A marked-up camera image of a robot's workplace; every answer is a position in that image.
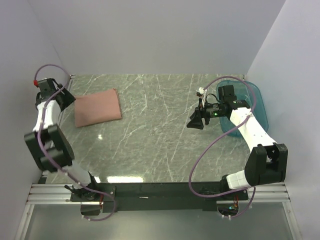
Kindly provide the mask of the pink t-shirt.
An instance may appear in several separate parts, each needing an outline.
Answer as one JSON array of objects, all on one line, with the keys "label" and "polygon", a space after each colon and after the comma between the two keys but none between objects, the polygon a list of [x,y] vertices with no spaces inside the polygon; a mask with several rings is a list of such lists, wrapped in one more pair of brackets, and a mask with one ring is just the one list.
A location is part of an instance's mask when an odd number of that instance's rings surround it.
[{"label": "pink t-shirt", "polygon": [[75,97],[74,121],[77,128],[121,119],[121,105],[115,88]]}]

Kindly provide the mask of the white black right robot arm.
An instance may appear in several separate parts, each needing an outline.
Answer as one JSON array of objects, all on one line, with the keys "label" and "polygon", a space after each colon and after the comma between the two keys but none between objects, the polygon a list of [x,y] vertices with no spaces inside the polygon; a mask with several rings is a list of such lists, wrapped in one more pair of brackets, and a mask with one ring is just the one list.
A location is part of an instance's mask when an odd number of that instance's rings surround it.
[{"label": "white black right robot arm", "polygon": [[239,130],[250,155],[243,170],[225,175],[220,180],[219,192],[203,193],[202,197],[222,197],[230,200],[237,190],[285,180],[288,148],[271,138],[257,121],[246,100],[238,99],[232,85],[218,88],[218,102],[209,103],[203,89],[198,93],[199,103],[190,117],[187,128],[202,130],[212,118],[226,117]]}]

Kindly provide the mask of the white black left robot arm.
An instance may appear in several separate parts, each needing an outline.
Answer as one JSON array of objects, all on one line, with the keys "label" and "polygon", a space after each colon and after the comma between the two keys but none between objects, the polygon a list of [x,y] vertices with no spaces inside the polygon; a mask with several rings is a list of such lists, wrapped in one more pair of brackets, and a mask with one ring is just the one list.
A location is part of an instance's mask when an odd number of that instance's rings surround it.
[{"label": "white black left robot arm", "polygon": [[75,162],[70,143],[59,127],[61,113],[76,99],[53,78],[34,81],[39,89],[35,107],[37,121],[24,141],[41,171],[60,172],[69,177],[72,186],[65,188],[82,201],[94,201],[100,195],[95,178]]}]

